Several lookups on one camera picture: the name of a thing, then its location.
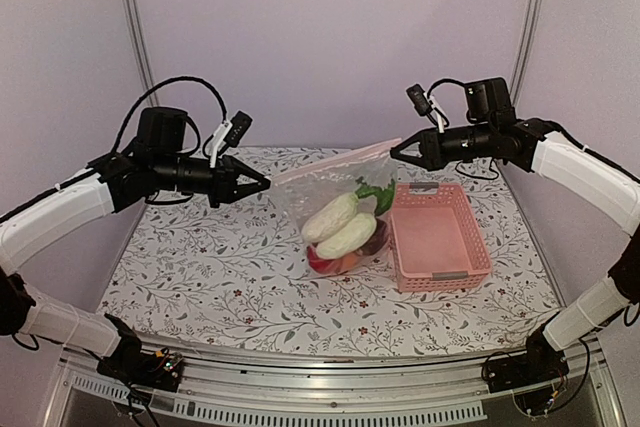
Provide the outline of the clear zip top bag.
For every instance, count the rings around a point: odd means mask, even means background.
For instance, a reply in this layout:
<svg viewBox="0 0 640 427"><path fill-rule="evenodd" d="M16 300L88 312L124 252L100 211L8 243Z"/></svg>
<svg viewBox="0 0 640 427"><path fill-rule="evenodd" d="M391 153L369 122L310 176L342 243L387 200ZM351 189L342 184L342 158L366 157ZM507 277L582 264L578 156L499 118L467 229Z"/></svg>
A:
<svg viewBox="0 0 640 427"><path fill-rule="evenodd" d="M273 177L317 276L345 274L383 253L397 187L398 138L336 154Z"/></svg>

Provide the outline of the white radish toy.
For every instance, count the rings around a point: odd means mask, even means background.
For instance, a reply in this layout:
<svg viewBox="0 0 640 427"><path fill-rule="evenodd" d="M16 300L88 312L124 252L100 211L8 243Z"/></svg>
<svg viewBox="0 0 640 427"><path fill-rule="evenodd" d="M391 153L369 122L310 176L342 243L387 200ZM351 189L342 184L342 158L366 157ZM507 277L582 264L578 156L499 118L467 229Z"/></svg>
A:
<svg viewBox="0 0 640 427"><path fill-rule="evenodd" d="M334 198L305 222L301 230L303 240L310 244L319 243L337 233L355 217L358 203L355 193Z"/></svg>

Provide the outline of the white radish with green leaf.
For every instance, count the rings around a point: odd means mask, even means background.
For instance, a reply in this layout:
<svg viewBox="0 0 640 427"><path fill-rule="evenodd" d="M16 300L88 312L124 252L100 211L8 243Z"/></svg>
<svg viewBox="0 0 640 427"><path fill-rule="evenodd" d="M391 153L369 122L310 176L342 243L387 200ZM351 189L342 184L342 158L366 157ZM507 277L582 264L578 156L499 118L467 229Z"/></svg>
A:
<svg viewBox="0 0 640 427"><path fill-rule="evenodd" d="M386 186L374 186L360 181L355 193L358 197L358 210L355 217L337 233L319 243L313 243L316 252L323 259L341 259L355 252L365 256L362 246L367 243L376 229L376 219L385 218L391 209L396 191L396 182L390 180Z"/></svg>

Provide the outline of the dark purple fruit toy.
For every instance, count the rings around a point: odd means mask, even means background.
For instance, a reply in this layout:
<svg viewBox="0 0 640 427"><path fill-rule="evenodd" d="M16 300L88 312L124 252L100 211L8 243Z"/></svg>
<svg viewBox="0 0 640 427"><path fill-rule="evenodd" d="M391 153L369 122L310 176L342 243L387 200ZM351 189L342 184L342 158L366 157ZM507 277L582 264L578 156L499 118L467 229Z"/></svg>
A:
<svg viewBox="0 0 640 427"><path fill-rule="evenodd" d="M388 241L388 224L380 218L376 219L376 229L366 244L362 246L365 256L373 256L383 249Z"/></svg>

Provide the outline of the pink plastic basket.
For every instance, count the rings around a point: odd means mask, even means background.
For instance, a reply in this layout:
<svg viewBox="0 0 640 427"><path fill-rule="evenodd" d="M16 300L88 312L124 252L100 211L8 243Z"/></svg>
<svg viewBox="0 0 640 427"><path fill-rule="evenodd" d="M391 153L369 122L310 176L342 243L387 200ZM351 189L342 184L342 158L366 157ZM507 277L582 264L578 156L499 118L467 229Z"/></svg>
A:
<svg viewBox="0 0 640 427"><path fill-rule="evenodd" d="M402 293L473 289L492 272L484 236L457 183L398 184L389 227Z"/></svg>

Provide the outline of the orange tangerine toy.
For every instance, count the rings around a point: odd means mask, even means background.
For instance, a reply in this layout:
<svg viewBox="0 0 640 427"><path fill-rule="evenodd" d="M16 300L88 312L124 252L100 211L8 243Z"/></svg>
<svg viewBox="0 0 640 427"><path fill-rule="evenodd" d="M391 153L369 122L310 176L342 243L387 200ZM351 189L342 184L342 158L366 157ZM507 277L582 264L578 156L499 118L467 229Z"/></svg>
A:
<svg viewBox="0 0 640 427"><path fill-rule="evenodd" d="M355 268L361 260L361 257L355 252L351 252L341 258L340 271L346 272Z"/></svg>

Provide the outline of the red mushroom toy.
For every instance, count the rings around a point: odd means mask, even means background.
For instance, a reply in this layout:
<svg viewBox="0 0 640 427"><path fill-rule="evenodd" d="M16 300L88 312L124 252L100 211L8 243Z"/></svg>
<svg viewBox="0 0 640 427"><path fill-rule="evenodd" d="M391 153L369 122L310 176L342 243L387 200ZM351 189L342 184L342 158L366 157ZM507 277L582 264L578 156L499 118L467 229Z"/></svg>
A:
<svg viewBox="0 0 640 427"><path fill-rule="evenodd" d="M306 257L311 269L319 275L330 276L340 273L341 261L336 259L320 258L314 245L310 245L306 248Z"/></svg>

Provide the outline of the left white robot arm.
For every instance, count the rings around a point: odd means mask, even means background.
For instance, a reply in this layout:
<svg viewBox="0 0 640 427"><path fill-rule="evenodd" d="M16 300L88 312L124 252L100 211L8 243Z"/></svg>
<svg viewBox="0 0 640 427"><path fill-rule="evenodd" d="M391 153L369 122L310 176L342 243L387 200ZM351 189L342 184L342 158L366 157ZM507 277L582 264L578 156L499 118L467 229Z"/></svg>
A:
<svg viewBox="0 0 640 427"><path fill-rule="evenodd" d="M215 162L178 154L108 154L24 210L1 219L1 333L32 335L108 358L128 381L148 373L136 334L119 319L59 301L20 277L29 259L78 228L161 191L202 194L217 208L267 190L269 179L224 155Z"/></svg>

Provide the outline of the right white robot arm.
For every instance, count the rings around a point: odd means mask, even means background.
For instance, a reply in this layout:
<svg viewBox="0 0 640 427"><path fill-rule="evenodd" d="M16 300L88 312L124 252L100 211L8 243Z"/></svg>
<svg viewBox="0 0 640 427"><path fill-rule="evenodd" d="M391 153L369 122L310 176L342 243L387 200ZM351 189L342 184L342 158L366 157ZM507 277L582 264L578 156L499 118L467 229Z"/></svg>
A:
<svg viewBox="0 0 640 427"><path fill-rule="evenodd" d="M393 159L427 171L458 161L501 160L575 195L627 237L604 276L527 341L517 374L537 383L560 352L639 302L639 182L579 144L558 123L537 118L497 127L488 122L444 131L421 130L392 147Z"/></svg>

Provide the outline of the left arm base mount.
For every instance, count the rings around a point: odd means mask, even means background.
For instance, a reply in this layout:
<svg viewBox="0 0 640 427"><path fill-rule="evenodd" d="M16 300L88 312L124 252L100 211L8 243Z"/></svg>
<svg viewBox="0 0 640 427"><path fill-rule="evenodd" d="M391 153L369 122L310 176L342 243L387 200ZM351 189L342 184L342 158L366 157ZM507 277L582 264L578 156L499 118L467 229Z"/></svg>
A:
<svg viewBox="0 0 640 427"><path fill-rule="evenodd" d="M125 343L110 356L100 359L97 372L127 387L142 386L176 392L182 379L183 360L179 352L168 347L145 353L139 344Z"/></svg>

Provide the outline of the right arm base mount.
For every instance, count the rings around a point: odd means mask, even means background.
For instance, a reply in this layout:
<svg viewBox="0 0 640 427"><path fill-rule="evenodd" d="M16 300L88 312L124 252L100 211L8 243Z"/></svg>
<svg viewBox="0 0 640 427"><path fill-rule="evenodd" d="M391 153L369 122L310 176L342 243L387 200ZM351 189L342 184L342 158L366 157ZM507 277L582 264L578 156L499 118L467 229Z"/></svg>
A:
<svg viewBox="0 0 640 427"><path fill-rule="evenodd" d="M490 393L512 393L516 408L528 417L548 415L566 390L569 367L563 354L538 361L528 353L498 351L482 364L481 378Z"/></svg>

